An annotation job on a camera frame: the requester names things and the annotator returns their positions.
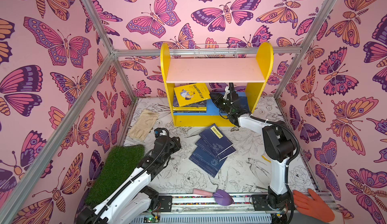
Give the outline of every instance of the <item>green turf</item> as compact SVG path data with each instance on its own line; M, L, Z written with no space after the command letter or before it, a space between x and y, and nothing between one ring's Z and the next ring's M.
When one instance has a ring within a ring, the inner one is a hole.
M108 198L130 176L143 156L142 145L114 147L86 198L86 205L94 208Z

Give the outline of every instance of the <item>pink shelf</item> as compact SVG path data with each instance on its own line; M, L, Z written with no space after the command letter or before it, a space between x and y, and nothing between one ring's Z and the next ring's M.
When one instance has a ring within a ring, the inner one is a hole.
M255 58L171 59L166 83L265 82Z

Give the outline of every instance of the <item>beige glove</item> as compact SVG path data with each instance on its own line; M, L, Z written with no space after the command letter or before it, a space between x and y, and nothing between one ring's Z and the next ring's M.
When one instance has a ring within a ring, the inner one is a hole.
M159 114L157 112L144 109L137 122L129 130L130 138L144 141L158 117Z

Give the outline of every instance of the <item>pink trowel handle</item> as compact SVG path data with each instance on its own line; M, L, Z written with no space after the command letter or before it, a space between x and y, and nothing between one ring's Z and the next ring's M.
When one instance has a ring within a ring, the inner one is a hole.
M205 190L199 190L199 189L194 189L193 193L195 195L205 195L205 196L210 196L210 197L212 196L211 192L208 192L208 191L205 191Z

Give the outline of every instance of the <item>orange glove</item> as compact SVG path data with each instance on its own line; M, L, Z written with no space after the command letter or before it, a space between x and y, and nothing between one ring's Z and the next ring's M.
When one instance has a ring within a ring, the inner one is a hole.
M329 206L322 200L316 192L308 189L313 199L303 193L293 190L294 204L301 214L314 217L323 222L331 222L335 219L335 214Z

